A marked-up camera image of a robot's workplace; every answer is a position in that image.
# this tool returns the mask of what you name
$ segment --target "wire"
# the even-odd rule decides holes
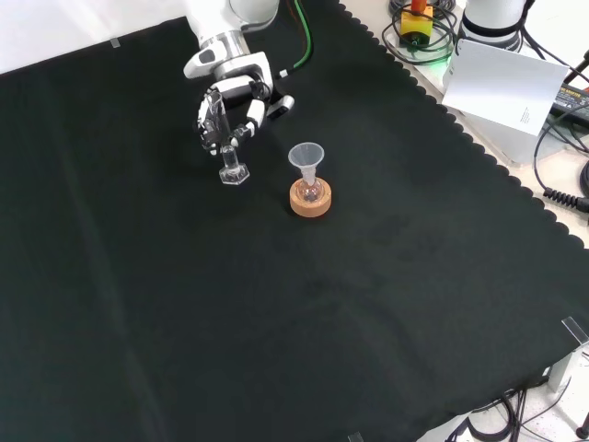
[[[581,139],[581,137],[579,136],[579,134],[577,134],[577,131],[574,129],[574,123],[573,122],[571,122],[571,124],[569,124],[569,131],[571,131],[572,137],[583,148],[583,151],[589,153],[589,149],[587,148],[587,146],[585,145],[585,143],[583,142],[583,140]]]
[[[517,394],[517,391],[515,391],[515,390],[509,390],[508,392],[505,393],[505,396],[507,396],[507,399],[512,399],[512,397],[515,396],[516,394]],[[486,405],[486,406],[481,407],[481,408],[477,408],[477,409],[473,410],[470,413],[471,414],[476,414],[476,413],[486,412],[487,410],[490,410],[491,408],[495,408],[501,402],[502,402],[502,400],[501,399],[498,399],[496,401],[491,402],[489,405]]]
[[[515,429],[512,433],[512,442],[517,442],[519,439],[519,434],[522,430],[522,419],[524,419],[524,411],[525,411],[525,401],[527,400],[527,390],[522,391],[522,398],[520,402],[518,402],[517,408],[517,418],[515,420]]]
[[[554,401],[554,403],[552,405],[550,405],[546,410],[544,410],[543,412],[540,412],[532,417],[530,417],[529,419],[526,419],[524,421],[524,424],[527,424],[528,422],[533,421],[534,419],[537,419],[538,417],[540,417],[542,414],[549,412],[550,410],[552,410],[557,403],[559,403],[559,401],[562,399],[562,396],[564,396],[564,393],[567,392],[567,390],[569,389],[569,386],[571,385],[571,379],[569,378],[569,381],[567,382],[566,387],[564,388],[564,390],[562,391],[562,393],[559,395],[558,399]]]
[[[305,55],[303,55],[303,58],[301,58],[293,66],[294,69],[298,69],[300,66],[302,66],[303,64],[305,64],[306,61],[311,56],[311,46],[312,46],[313,43],[311,41],[311,31],[309,30],[309,26],[306,24],[305,14],[303,14],[303,10],[301,9],[301,6],[299,4],[299,0],[294,0],[294,5],[296,6],[296,10],[298,11],[298,15],[301,18],[301,21],[303,22],[303,28],[305,28],[305,35],[306,35],[306,52],[305,52]]]
[[[582,78],[583,80],[585,80],[587,83],[589,83],[589,78],[587,76],[585,76],[584,74],[582,74],[581,72],[577,71],[574,67],[572,67],[570,64],[563,62],[559,57],[557,57],[556,55],[554,55],[552,52],[550,52],[548,49],[542,47],[537,41],[535,41],[532,36],[529,34],[529,32],[527,32],[527,30],[525,30],[524,28],[524,33],[525,33],[525,39],[527,40],[527,42],[529,43],[530,47],[536,51],[536,53],[538,53],[538,50],[542,51],[543,53],[546,53],[547,55],[549,55],[550,57],[552,57],[553,59],[555,59],[557,62],[559,62],[560,64],[567,66],[572,72],[574,72],[577,76],[579,76],[580,78]]]
[[[576,111],[580,111],[581,109],[585,109],[585,108],[589,108],[589,104],[583,104],[582,106],[577,106],[576,108],[569,109],[566,112],[562,113],[562,115],[559,116],[553,122],[546,121],[548,123],[549,127],[544,129],[544,132],[542,132],[542,135],[537,140],[536,149],[534,150],[534,162],[533,162],[534,175],[536,175],[536,180],[537,180],[538,184],[542,187],[542,189],[544,189],[544,190],[547,189],[546,185],[544,184],[544,182],[542,182],[542,179],[540,178],[540,175],[537,171],[537,153],[540,150],[540,146],[542,145],[542,141],[544,141],[544,138],[546,137],[546,135],[548,134],[550,129],[556,130],[554,127],[555,124],[561,122],[562,120],[564,120],[566,117],[568,117],[572,113],[575,113]],[[583,148],[581,146],[577,146],[575,148],[577,148],[578,150],[583,150]]]
[[[519,405],[521,404],[519,394],[520,394],[519,392],[515,393],[515,395],[518,395],[518,408],[517,408],[518,412],[520,411]],[[508,437],[509,435],[511,435],[513,433],[513,431],[515,430],[515,426],[517,425],[517,415],[515,414],[514,407],[513,407],[512,403],[510,402],[510,398],[507,397],[507,394],[502,395],[502,397],[500,398],[500,403],[507,410],[508,417],[507,417],[507,424],[505,425],[505,428],[498,431],[497,433],[482,433],[477,428],[474,427],[474,425],[470,421],[470,418],[467,418],[468,431],[470,431],[470,434],[473,437],[475,437],[476,439],[481,440],[483,442],[499,442],[501,440],[504,440],[506,437]]]
[[[534,436],[536,436],[536,437],[539,437],[539,438],[540,438],[540,439],[542,439],[542,440],[546,440],[546,442],[554,442],[554,441],[552,441],[551,439],[548,439],[548,438],[546,438],[546,437],[543,437],[543,436],[539,435],[538,433],[535,433],[534,431],[530,430],[530,429],[529,429],[527,426],[525,426],[524,424],[521,424],[521,426],[522,426],[522,428],[524,428],[524,429],[525,429],[525,430],[526,430],[528,433],[531,433],[531,434],[533,434]]]
[[[291,15],[294,17],[294,19],[297,21],[297,23],[299,23],[302,26],[302,29],[305,33],[306,49],[305,49],[305,53],[303,54],[303,57],[298,62],[293,64],[292,67],[290,67],[288,69],[283,69],[282,71],[280,71],[278,73],[278,75],[276,76],[276,79],[285,78],[286,76],[289,76],[290,74],[292,74],[294,71],[303,67],[303,65],[305,65],[309,61],[309,59],[311,58],[311,55],[313,55],[313,51],[314,51],[313,37],[311,34],[311,29],[308,25],[308,18],[306,16],[306,11],[303,8],[303,4],[300,2],[300,0],[294,0],[294,6],[296,8],[296,12],[298,13],[298,18],[296,18],[295,12],[292,9],[290,2],[291,2],[291,0],[287,0],[286,3],[288,5],[289,9],[291,10]]]
[[[296,23],[296,27],[297,27],[299,33],[301,34],[301,40],[304,41],[304,48],[305,49],[303,50],[303,53],[306,53],[307,41],[306,41],[305,29],[303,28],[303,23],[301,23],[301,21],[298,18],[298,15],[295,13],[295,9],[293,8],[293,0],[287,0],[286,5],[288,6],[288,12],[290,13],[291,17],[293,18],[294,23]]]
[[[456,0],[437,0],[436,2],[428,4],[428,6],[433,7],[433,17],[411,10],[410,6],[404,5],[401,0],[390,0],[389,2],[389,10],[391,11],[392,22],[383,29],[382,41],[385,46],[387,46],[387,49],[402,62],[413,65],[432,64],[447,60],[450,55],[452,55],[452,51],[454,50],[454,45],[456,44],[457,40],[457,35],[454,32],[454,26],[458,22],[458,17],[452,12],[452,9],[454,9],[456,6]],[[405,12],[412,14],[413,16],[424,17],[432,21],[433,28],[440,29],[442,31],[442,36],[438,40],[434,42],[428,42],[426,44],[418,44],[416,41],[407,39],[405,36],[401,35],[397,27],[398,22],[401,21],[401,17]],[[391,28],[395,31],[395,34],[397,34],[399,44],[405,43],[408,45],[409,52],[415,53],[445,51],[445,54],[440,57],[431,58],[429,60],[410,60],[388,42],[387,31]],[[442,41],[445,41],[445,43],[442,46],[436,47],[436,45]]]
[[[577,152],[580,152],[582,154],[589,154],[589,149],[586,147],[583,140],[581,140],[579,135],[573,130],[572,124],[570,126],[571,127],[569,127],[569,132],[571,133],[571,136],[575,140],[580,142],[580,145],[576,145],[573,141],[571,141],[569,138],[567,138],[564,134],[562,134],[562,132],[556,126],[553,129],[548,126],[549,130],[551,131],[551,132],[549,132],[549,134],[551,136],[553,136],[554,138],[556,138],[557,140],[561,141],[562,143],[569,145],[570,147],[575,149]]]

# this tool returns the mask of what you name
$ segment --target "clear funnel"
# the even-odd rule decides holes
[[[303,175],[303,180],[297,187],[297,193],[305,201],[314,202],[323,194],[321,181],[316,180],[316,171],[324,156],[323,147],[315,143],[301,143],[288,153],[288,160],[293,166],[299,168]]]

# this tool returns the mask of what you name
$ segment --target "black cable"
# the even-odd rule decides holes
[[[537,56],[540,57],[542,60],[546,60],[546,57],[544,56],[542,51],[540,51],[540,48],[538,47],[536,41],[532,38],[530,34],[527,33],[525,27],[522,28],[522,35],[524,36],[525,41],[527,41],[527,44],[530,45],[530,48],[532,48],[534,52],[537,53]]]
[[[582,72],[584,71],[587,67],[589,67],[589,51],[587,51],[585,53],[585,55],[583,56],[583,61],[575,68],[577,71]],[[577,75],[572,72],[570,73],[565,79],[564,82],[568,85],[569,83],[572,82],[572,80],[574,80],[577,77]]]
[[[522,48],[524,47],[524,34],[522,33],[522,31],[519,31],[519,46],[517,47],[517,53],[520,53],[522,51]]]
[[[587,146],[585,145],[585,143],[583,142],[583,140],[581,139],[581,137],[577,134],[577,131],[574,128],[574,123],[571,122],[569,124],[569,131],[571,131],[571,135],[572,137],[577,141],[577,143],[579,143],[579,145],[583,148],[584,152],[589,153],[589,149],[587,148]]]
[[[392,22],[386,28],[383,29],[382,32],[382,41],[387,46],[387,49],[399,58],[402,62],[407,64],[413,65],[424,65],[424,64],[431,64],[441,62],[443,60],[447,60],[450,55],[452,55],[452,51],[454,50],[454,45],[456,44],[457,35],[454,32],[454,26],[458,22],[458,17],[452,12],[452,9],[456,6],[456,0],[437,0],[434,1],[428,6],[433,6],[433,17],[427,16],[421,12],[412,11],[410,6],[405,6],[402,4],[400,0],[391,0],[389,3],[389,8],[391,10],[392,15]],[[404,12],[408,12],[414,16],[418,17],[425,17],[428,20],[433,22],[434,29],[440,29],[442,31],[442,36],[434,41],[429,42],[427,44],[416,44],[414,41],[411,41],[404,36],[401,35],[397,24],[400,22],[402,14]],[[394,48],[387,40],[387,31],[389,29],[393,29],[395,34],[398,36],[399,43],[404,42],[408,45],[409,52],[440,52],[445,51],[445,54],[440,57],[434,57],[429,60],[411,60],[408,59],[405,55],[403,55],[397,48]],[[436,45],[442,41],[445,43],[442,46],[436,47]]]
[[[507,391],[505,393],[505,396],[507,397],[507,399],[512,399],[512,397],[515,396],[516,394],[517,394],[517,391],[515,391],[515,390],[509,390],[509,391]],[[495,408],[501,402],[502,402],[502,400],[501,399],[498,399],[496,401],[491,402],[489,405],[486,405],[486,406],[481,407],[481,408],[477,408],[477,409],[473,410],[470,413],[471,414],[476,414],[476,413],[486,412],[487,410],[490,410],[491,408]]]
[[[561,141],[562,143],[565,143],[567,145],[569,145],[570,147],[572,147],[573,149],[575,149],[577,152],[580,152],[582,154],[589,154],[589,149],[587,149],[586,145],[584,144],[583,140],[581,140],[580,138],[578,138],[578,134],[572,129],[572,124],[571,127],[569,128],[569,132],[571,133],[571,136],[575,139],[580,141],[580,145],[576,145],[571,139],[569,139],[567,136],[565,136],[560,130],[559,128],[557,128],[556,126],[554,128],[550,128],[548,126],[549,134],[551,136],[553,136],[554,138],[556,138],[557,140]]]
[[[563,119],[565,119],[566,117],[568,117],[572,113],[575,113],[576,111],[579,111],[579,110],[585,109],[585,108],[589,108],[589,104],[583,104],[582,106],[577,106],[576,108],[567,110],[561,116],[559,116],[556,120],[554,120],[554,122],[547,122],[549,127],[544,129],[544,131],[542,132],[542,135],[537,140],[536,149],[534,150],[533,168],[534,168],[534,175],[536,175],[536,180],[537,180],[538,184],[542,187],[542,189],[544,189],[544,196],[546,198],[549,198],[550,200],[552,200],[556,203],[562,204],[564,206],[570,207],[572,209],[576,209],[579,212],[587,214],[587,213],[589,213],[589,198],[578,197],[578,196],[570,195],[568,193],[559,192],[559,191],[555,191],[554,189],[550,189],[550,187],[547,187],[544,184],[544,182],[542,182],[542,179],[540,178],[540,174],[538,173],[538,170],[537,170],[537,153],[540,150],[540,146],[542,145],[542,141],[544,140],[546,135],[549,133],[550,129],[554,130],[555,124],[561,122]]]
[[[537,41],[535,41],[532,36],[529,34],[529,32],[524,28],[524,33],[525,33],[525,39],[527,40],[527,42],[529,43],[530,47],[536,51],[536,53],[538,53],[538,50],[542,51],[543,53],[549,55],[550,57],[552,57],[553,59],[555,59],[557,62],[559,62],[560,64],[562,64],[563,66],[567,66],[574,74],[576,74],[577,76],[579,76],[580,78],[582,78],[583,80],[585,80],[587,83],[589,83],[589,78],[587,76],[585,76],[583,73],[577,71],[574,67],[572,67],[570,64],[563,62],[559,57],[557,57],[556,55],[554,55],[552,52],[550,52],[548,49],[544,48],[543,46],[541,46]]]
[[[564,390],[562,390],[562,393],[559,395],[558,399],[554,401],[554,403],[552,405],[550,405],[546,410],[544,410],[543,412],[540,412],[538,414],[535,414],[534,416],[530,417],[529,419],[526,419],[525,421],[522,422],[523,424],[527,424],[528,422],[533,421],[534,419],[537,419],[538,417],[540,417],[542,414],[549,412],[550,410],[552,410],[557,403],[559,403],[559,401],[562,399],[562,396],[564,396],[564,393],[567,392],[567,390],[569,389],[569,385],[571,385],[571,379],[569,378],[569,381],[567,382],[566,387],[564,388]]]
[[[519,439],[519,433],[521,430],[521,422],[524,418],[524,411],[525,411],[525,400],[527,398],[527,390],[520,391],[520,394],[517,396],[517,412],[516,412],[516,419],[514,425],[514,431],[510,437],[510,442],[517,442]]]
[[[505,426],[505,428],[496,433],[482,433],[473,426],[472,422],[470,422],[470,419],[468,418],[468,431],[470,431],[470,434],[473,437],[475,437],[478,440],[481,440],[482,442],[500,442],[507,438],[513,432],[516,422],[514,407],[512,406],[512,403],[509,401],[509,398],[505,394],[503,394],[500,401],[500,403],[507,410],[508,418],[507,425]]]
[[[525,426],[524,424],[521,424],[521,426],[522,426],[522,428],[524,428],[524,429],[525,429],[525,430],[526,430],[528,433],[531,433],[531,434],[533,434],[534,436],[536,436],[536,437],[539,437],[539,438],[540,438],[540,439],[542,439],[542,440],[546,440],[546,442],[554,442],[554,441],[552,441],[551,439],[548,439],[548,438],[546,438],[546,437],[543,437],[543,436],[539,435],[538,433],[536,433],[536,432],[534,432],[534,431],[530,430],[530,429],[529,429],[527,426]]]

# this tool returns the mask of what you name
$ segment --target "white wall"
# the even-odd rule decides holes
[[[181,0],[0,0],[0,73],[180,17]]]

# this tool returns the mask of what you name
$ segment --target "cable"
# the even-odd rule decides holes
[[[516,394],[517,394],[517,391],[509,390],[508,392],[505,393],[505,396],[507,397],[507,399],[512,399],[512,397],[515,396]],[[495,408],[497,405],[499,405],[501,403],[501,401],[502,401],[501,399],[498,399],[496,401],[491,402],[489,405],[486,405],[481,408],[476,408],[475,410],[473,410],[470,413],[476,414],[476,413],[486,412],[487,410],[490,410],[491,408]]]
[[[537,41],[535,41],[532,36],[529,34],[529,32],[525,29],[524,27],[524,33],[525,33],[525,39],[527,40],[527,42],[529,43],[530,47],[536,51],[536,53],[538,53],[538,50],[542,51],[543,53],[549,55],[550,57],[552,57],[553,59],[555,59],[557,62],[559,62],[560,64],[567,66],[573,73],[575,73],[577,76],[579,76],[580,78],[582,78],[583,80],[585,80],[587,83],[589,83],[589,78],[587,76],[585,76],[584,74],[582,74],[581,72],[577,71],[574,67],[572,67],[570,64],[563,62],[559,57],[557,57],[556,55],[554,55],[552,52],[550,52],[549,50],[547,50],[546,48],[542,47]]]
[[[303,50],[303,54],[305,54],[305,52],[306,52],[306,46],[307,46],[305,28],[303,28],[303,23],[301,23],[301,21],[298,18],[297,13],[295,13],[295,9],[293,7],[293,1],[292,0],[286,0],[286,5],[288,6],[288,12],[289,12],[289,14],[293,18],[294,23],[296,23],[296,28],[298,29],[298,31],[299,31],[299,33],[301,35],[301,40],[304,42],[303,47],[305,49]]]
[[[554,442],[554,441],[553,441],[553,440],[551,440],[551,439],[548,439],[548,438],[546,438],[546,437],[543,437],[543,436],[539,435],[538,433],[535,433],[534,431],[530,430],[530,429],[529,429],[527,426],[525,426],[525,425],[523,425],[523,424],[522,424],[522,428],[524,428],[524,429],[525,429],[525,430],[526,430],[528,433],[531,433],[531,434],[533,434],[534,436],[536,436],[536,437],[539,437],[539,438],[540,438],[540,439],[542,439],[542,440],[546,440],[546,442]]]
[[[587,213],[589,213],[589,198],[577,197],[574,195],[570,195],[568,193],[559,192],[559,191],[555,191],[554,189],[550,189],[550,187],[547,187],[544,184],[544,182],[542,182],[542,179],[540,178],[540,174],[538,173],[538,170],[537,170],[537,153],[540,150],[540,146],[542,145],[542,141],[544,140],[546,135],[549,133],[550,129],[554,130],[555,124],[561,122],[563,119],[565,119],[566,117],[568,117],[572,113],[579,111],[581,109],[585,109],[585,108],[589,108],[589,104],[583,104],[582,106],[577,106],[576,108],[567,110],[566,112],[564,112],[560,117],[558,117],[553,122],[547,122],[549,127],[547,129],[544,129],[544,131],[542,132],[542,135],[537,140],[536,149],[534,150],[533,168],[534,168],[534,175],[536,175],[536,180],[537,180],[538,184],[542,187],[542,189],[544,189],[544,196],[546,198],[549,198],[550,200],[552,200],[556,203],[562,204],[564,206],[570,207],[572,209],[576,209],[579,212],[587,214]]]
[[[511,442],[517,442],[519,434],[522,430],[522,419],[524,419],[525,401],[527,399],[527,390],[522,391],[521,399],[517,403],[517,418],[515,420],[515,428],[512,432]]]
[[[583,142],[583,140],[581,139],[581,137],[577,134],[577,131],[574,129],[574,123],[573,122],[571,122],[569,124],[569,131],[571,132],[572,137],[583,148],[583,151],[589,153],[589,149],[587,148],[587,146],[585,145],[585,143]]]
[[[579,145],[576,145],[575,143],[573,143],[569,138],[564,136],[558,128],[555,127],[554,129],[550,129],[550,130],[554,131],[554,133],[550,132],[549,134],[551,136],[553,136],[554,138],[556,138],[557,140],[561,141],[562,143],[564,143],[566,145],[569,145],[570,147],[572,147],[573,149],[575,149],[577,152],[579,152],[581,154],[589,154],[589,150],[584,150],[582,145],[579,146]]]
[[[447,60],[450,55],[452,55],[452,51],[454,50],[454,45],[456,44],[457,40],[457,35],[454,32],[454,26],[458,22],[458,17],[452,12],[452,9],[454,9],[456,6],[456,0],[436,0],[435,2],[428,4],[428,6],[433,7],[433,17],[411,10],[410,6],[405,6],[404,2],[401,0],[390,0],[389,10],[391,11],[392,22],[383,29],[382,41],[385,46],[387,46],[387,49],[402,62],[413,65],[424,65]],[[397,24],[400,22],[404,12],[410,13],[417,17],[424,17],[432,21],[433,28],[440,29],[442,31],[442,36],[438,40],[426,44],[416,44],[415,41],[405,38],[401,35],[397,27]],[[415,53],[445,51],[445,54],[440,57],[431,58],[429,60],[410,60],[388,42],[387,31],[391,28],[395,31],[395,34],[397,34],[399,43],[404,42],[408,45],[409,52]],[[436,45],[442,41],[445,41],[445,43],[442,46],[436,47]]]
[[[470,431],[470,434],[475,437],[478,440],[481,440],[482,442],[500,442],[501,440],[504,440],[506,437],[508,437],[512,431],[514,430],[514,426],[515,426],[515,412],[514,412],[514,407],[512,406],[512,403],[509,401],[509,399],[507,398],[507,396],[505,394],[503,394],[503,396],[500,399],[500,403],[505,407],[505,409],[507,410],[507,425],[505,426],[505,428],[503,428],[502,430],[498,431],[497,433],[482,433],[480,432],[477,428],[475,428],[472,424],[472,422],[470,421],[470,419],[467,419],[468,422],[468,431]]]
[[[305,54],[303,55],[303,58],[301,58],[298,62],[296,62],[293,65],[293,67],[291,67],[290,69],[283,69],[282,71],[280,71],[280,73],[276,76],[277,79],[285,78],[286,76],[289,76],[297,69],[300,69],[306,62],[309,61],[309,59],[311,58],[311,55],[313,54],[313,38],[311,36],[311,29],[309,28],[309,25],[307,23],[306,13],[304,12],[304,9],[303,9],[302,4],[300,3],[300,0],[294,0],[294,6],[296,7],[296,11],[298,13],[298,17],[300,19],[300,22],[303,26],[303,30],[305,31],[306,50],[305,50]]]
[[[583,61],[576,67],[577,71],[582,72],[584,71],[587,67],[589,67],[589,51],[587,51],[585,53],[585,55],[583,56]],[[572,80],[574,80],[577,77],[577,75],[572,72],[570,73],[565,79],[564,82],[568,85],[569,83],[572,82]]]
[[[569,385],[571,385],[571,379],[572,379],[572,378],[569,378],[569,381],[567,382],[567,385],[566,385],[566,387],[564,388],[564,390],[562,391],[562,393],[559,395],[558,399],[557,399],[557,400],[555,400],[555,401],[554,401],[554,403],[553,403],[552,405],[550,405],[550,406],[549,406],[549,407],[548,407],[546,410],[544,410],[543,412],[541,412],[541,413],[538,413],[538,414],[536,414],[536,415],[534,415],[534,416],[530,417],[529,419],[526,419],[526,420],[524,421],[524,424],[527,424],[528,422],[531,422],[531,421],[533,421],[534,419],[537,419],[537,418],[538,418],[538,417],[540,417],[542,414],[544,414],[544,413],[547,413],[547,412],[549,412],[550,410],[552,410],[552,409],[553,409],[553,408],[556,406],[556,404],[557,404],[557,403],[559,403],[559,401],[562,399],[562,396],[564,396],[564,393],[566,393],[566,392],[567,392],[567,389],[569,388]]]

